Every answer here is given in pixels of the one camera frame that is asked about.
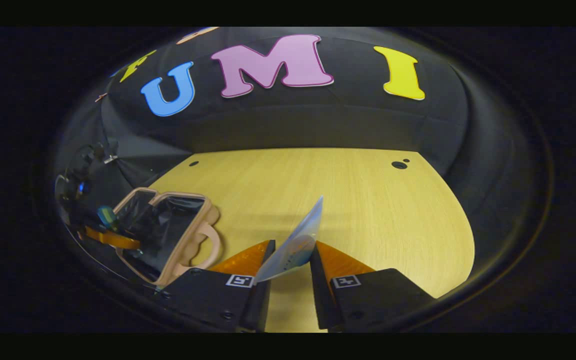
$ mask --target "wooden table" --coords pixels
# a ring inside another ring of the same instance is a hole
[[[407,167],[396,168],[393,162]],[[208,197],[225,260],[269,239],[281,246],[324,196],[317,240],[375,270],[394,268],[437,298],[464,282],[474,260],[468,219],[416,152],[277,148],[195,153],[152,189]],[[204,241],[193,264],[210,253]],[[310,266],[272,280],[268,332],[322,332]]]

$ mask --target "table surface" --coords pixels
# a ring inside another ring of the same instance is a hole
[[[438,298],[464,282],[473,268],[473,232],[466,214],[417,152],[275,148],[195,153],[150,187],[159,193],[202,194],[213,202],[221,214],[214,225],[223,246],[219,261],[269,239],[279,248],[323,196],[317,241],[375,270],[397,269]],[[210,241],[204,241],[192,264],[209,253]],[[317,325],[308,264],[272,280],[265,330],[325,331]]]

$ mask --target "letter m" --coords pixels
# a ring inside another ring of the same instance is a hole
[[[246,95],[253,90],[244,81],[242,72],[259,85],[270,89],[275,84],[279,69],[286,65],[286,76],[281,80],[287,87],[321,87],[333,84],[334,78],[324,71],[317,43],[317,35],[289,35],[277,40],[266,56],[244,45],[225,48],[211,56],[219,60],[226,87],[221,91],[224,98]]]

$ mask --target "letter u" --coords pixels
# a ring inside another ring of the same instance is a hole
[[[167,117],[186,109],[195,98],[195,86],[190,77],[190,67],[193,66],[192,61],[180,64],[168,72],[168,76],[174,78],[176,87],[179,89],[179,96],[175,100],[168,102],[162,95],[160,83],[162,78],[158,77],[151,80],[141,88],[141,93],[146,96],[146,103],[150,111],[156,116]]]

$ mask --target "pink letter m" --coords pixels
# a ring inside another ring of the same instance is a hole
[[[226,87],[224,98],[246,95],[253,90],[245,82],[242,71],[259,85],[270,89],[275,84],[279,69],[286,64],[286,76],[281,80],[287,87],[321,87],[333,84],[334,78],[324,71],[317,43],[317,35],[288,35],[277,40],[266,56],[244,45],[225,48],[211,56],[219,60]]]

